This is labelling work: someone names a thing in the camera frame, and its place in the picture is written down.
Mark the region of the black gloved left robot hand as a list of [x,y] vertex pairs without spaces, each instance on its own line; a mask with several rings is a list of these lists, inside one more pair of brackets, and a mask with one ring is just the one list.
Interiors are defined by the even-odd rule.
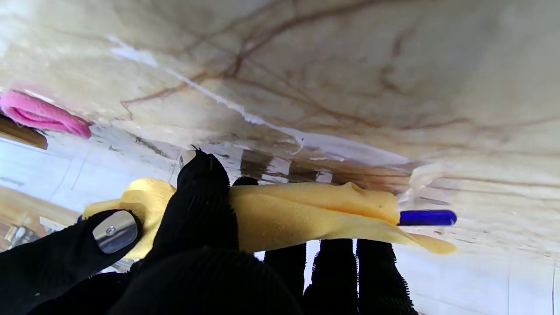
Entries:
[[7,315],[416,315],[392,245],[323,240],[305,287],[306,246],[240,250],[222,164],[187,153],[153,247],[127,273],[103,273],[134,247],[104,253],[93,231],[106,210],[1,253]]

